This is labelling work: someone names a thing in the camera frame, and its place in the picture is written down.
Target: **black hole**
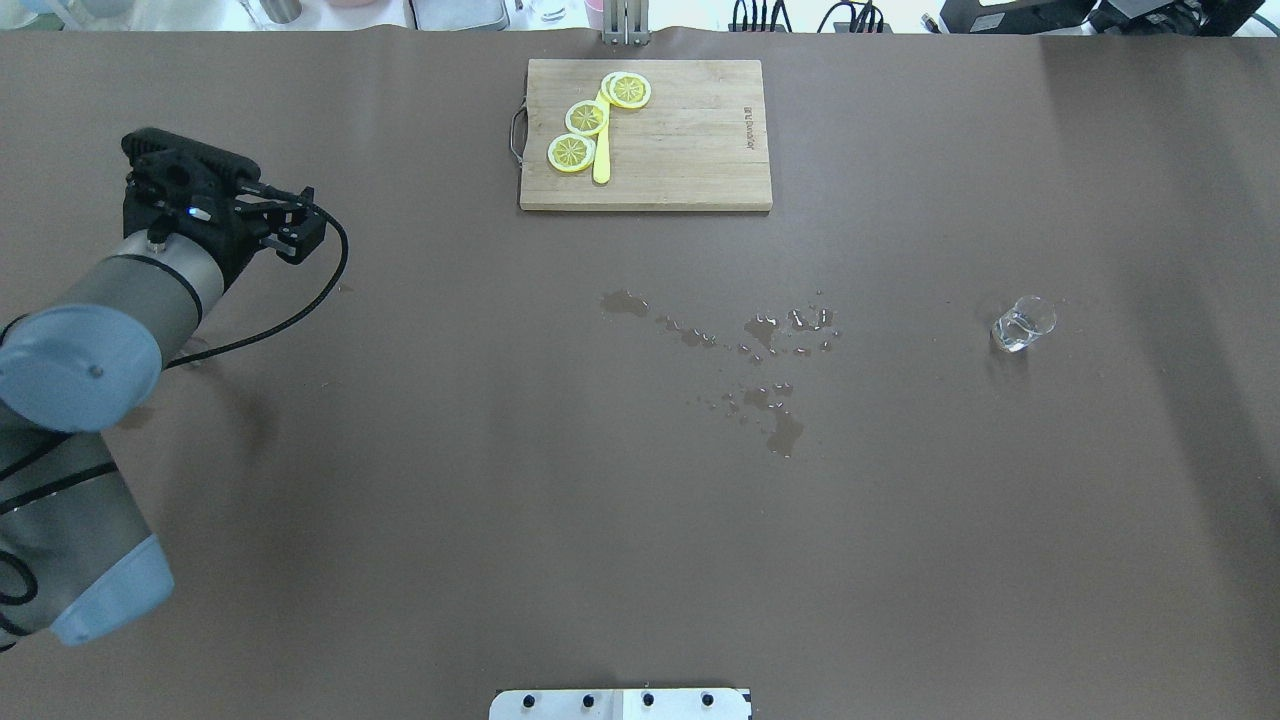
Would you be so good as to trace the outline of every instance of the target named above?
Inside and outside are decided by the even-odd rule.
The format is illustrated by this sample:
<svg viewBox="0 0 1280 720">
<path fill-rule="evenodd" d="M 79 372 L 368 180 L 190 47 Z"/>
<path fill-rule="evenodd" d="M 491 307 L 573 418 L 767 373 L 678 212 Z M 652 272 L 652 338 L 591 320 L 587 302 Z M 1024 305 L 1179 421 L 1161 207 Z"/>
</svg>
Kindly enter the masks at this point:
<svg viewBox="0 0 1280 720">
<path fill-rule="evenodd" d="M 164 172 L 164 176 L 169 178 L 169 182 L 177 184 L 178 187 L 186 187 L 191 182 L 191 176 L 187 170 L 182 169 L 182 165 L 169 165 L 169 169 Z"/>
</svg>

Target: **cutting board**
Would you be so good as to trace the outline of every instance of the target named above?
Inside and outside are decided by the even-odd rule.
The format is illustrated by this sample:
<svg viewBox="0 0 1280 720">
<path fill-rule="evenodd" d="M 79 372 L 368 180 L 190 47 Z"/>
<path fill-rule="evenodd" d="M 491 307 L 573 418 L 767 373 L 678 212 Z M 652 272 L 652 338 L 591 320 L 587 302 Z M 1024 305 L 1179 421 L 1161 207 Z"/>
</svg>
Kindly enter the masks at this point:
<svg viewBox="0 0 1280 720">
<path fill-rule="evenodd" d="M 564 113 L 594 100 L 614 70 L 653 86 L 639 110 L 612 108 L 613 177 L 561 173 L 547 146 L 568 132 Z M 773 208 L 764 78 L 759 60 L 530 60 L 529 140 L 520 177 L 525 210 L 709 210 Z"/>
</svg>

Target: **light blue joint cap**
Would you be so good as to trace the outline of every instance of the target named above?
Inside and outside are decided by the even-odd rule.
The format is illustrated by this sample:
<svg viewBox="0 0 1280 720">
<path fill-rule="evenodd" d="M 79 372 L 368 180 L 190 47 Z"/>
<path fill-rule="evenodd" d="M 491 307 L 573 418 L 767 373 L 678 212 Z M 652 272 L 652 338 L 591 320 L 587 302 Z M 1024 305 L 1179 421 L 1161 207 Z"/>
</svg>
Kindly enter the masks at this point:
<svg viewBox="0 0 1280 720">
<path fill-rule="evenodd" d="M 49 629 L 63 644 L 84 644 L 151 612 L 172 592 L 169 561 L 160 539 L 148 536 L 93 580 Z"/>
<path fill-rule="evenodd" d="M 59 305 L 24 319 L 0 346 L 0 401 L 61 433 L 97 432 L 151 395 L 160 346 L 133 316 Z"/>
</svg>

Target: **tabletop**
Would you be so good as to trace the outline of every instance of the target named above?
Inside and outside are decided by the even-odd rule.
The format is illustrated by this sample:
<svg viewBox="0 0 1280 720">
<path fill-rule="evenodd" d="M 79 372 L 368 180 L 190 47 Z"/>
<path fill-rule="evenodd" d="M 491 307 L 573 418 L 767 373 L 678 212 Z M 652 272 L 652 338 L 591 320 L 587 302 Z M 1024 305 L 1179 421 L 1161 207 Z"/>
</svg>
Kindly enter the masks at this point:
<svg viewBox="0 0 1280 720">
<path fill-rule="evenodd" d="M 527 60 L 622 56 L 760 59 L 771 213 L 518 209 Z M 352 237 L 306 322 L 106 433 L 178 587 L 5 653 L 5 717 L 645 683 L 762 720 L 1280 715 L 1275 42 L 375 28 L 0 63 L 0 316 L 114 247 L 142 126 L 314 184 Z M 335 258 L 257 259 L 200 336 Z M 1005 355 L 1027 293 L 1059 327 Z"/>
</svg>

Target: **silver bracket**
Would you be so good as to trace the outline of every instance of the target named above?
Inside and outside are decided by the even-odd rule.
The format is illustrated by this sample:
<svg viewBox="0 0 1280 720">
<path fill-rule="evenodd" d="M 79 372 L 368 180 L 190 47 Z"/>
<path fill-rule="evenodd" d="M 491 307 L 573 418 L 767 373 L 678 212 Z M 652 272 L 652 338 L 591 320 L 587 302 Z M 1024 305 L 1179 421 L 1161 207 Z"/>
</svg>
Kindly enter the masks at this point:
<svg viewBox="0 0 1280 720">
<path fill-rule="evenodd" d="M 605 45 L 649 45 L 649 0 L 604 0 Z"/>
</svg>

